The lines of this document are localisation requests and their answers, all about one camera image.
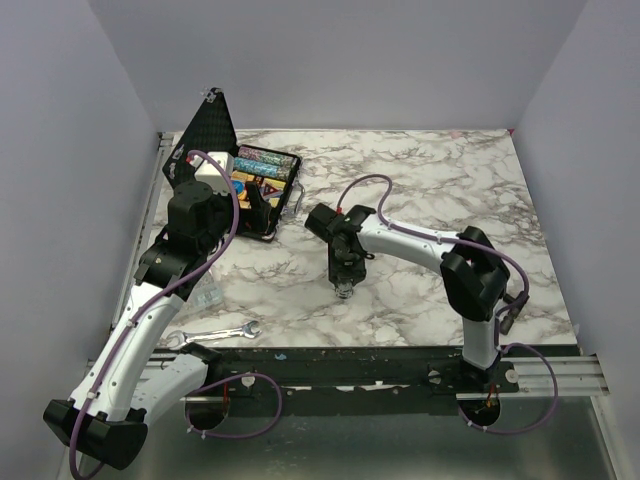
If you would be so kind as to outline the black poker set case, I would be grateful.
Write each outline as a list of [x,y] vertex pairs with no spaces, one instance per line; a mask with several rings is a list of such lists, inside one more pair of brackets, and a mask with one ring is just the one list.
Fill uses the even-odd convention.
[[[212,88],[204,95],[201,106],[165,161],[162,172],[170,186],[194,179],[195,169],[188,158],[190,150],[228,152],[234,157],[231,179],[240,204],[238,234],[263,242],[272,241],[282,214],[288,208],[291,193],[298,186],[302,159],[291,153],[240,144],[225,95],[219,88]],[[264,183],[283,189],[279,203],[270,204],[271,225],[266,235],[256,234],[247,227],[249,182],[256,182],[260,193]]]

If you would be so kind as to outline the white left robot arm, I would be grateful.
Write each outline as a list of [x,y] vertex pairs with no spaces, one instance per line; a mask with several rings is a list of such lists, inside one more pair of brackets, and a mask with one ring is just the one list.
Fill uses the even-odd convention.
[[168,220],[141,255],[124,311],[93,367],[65,400],[52,400],[43,419],[68,447],[70,474],[83,478],[79,455],[123,470],[141,451],[155,418],[193,389],[214,393],[220,368],[198,357],[137,397],[143,370],[161,334],[212,263],[230,246],[240,221],[231,181],[216,192],[190,180],[174,187]]

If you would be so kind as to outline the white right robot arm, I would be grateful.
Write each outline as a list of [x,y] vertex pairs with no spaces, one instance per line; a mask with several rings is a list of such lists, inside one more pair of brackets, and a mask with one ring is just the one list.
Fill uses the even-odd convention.
[[474,392],[494,383],[497,305],[510,273],[482,230],[468,227],[460,234],[442,234],[385,222],[370,207],[356,205],[343,214],[322,203],[312,209],[305,228],[327,244],[328,278],[341,298],[366,278],[366,262],[377,254],[440,275],[449,305],[462,318],[461,382]]

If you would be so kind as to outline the blue white poker chip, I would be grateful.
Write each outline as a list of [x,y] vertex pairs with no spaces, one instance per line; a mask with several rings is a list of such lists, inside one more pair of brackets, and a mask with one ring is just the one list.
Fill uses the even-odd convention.
[[335,293],[340,299],[348,299],[353,295],[353,285],[351,283],[337,284]]

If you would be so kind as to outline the red triangular dealer button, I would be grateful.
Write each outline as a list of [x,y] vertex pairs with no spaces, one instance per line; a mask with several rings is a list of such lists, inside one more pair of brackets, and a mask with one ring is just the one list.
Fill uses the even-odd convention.
[[268,183],[264,183],[261,187],[262,198],[272,206],[276,206],[279,203],[282,193],[282,188],[275,187]]

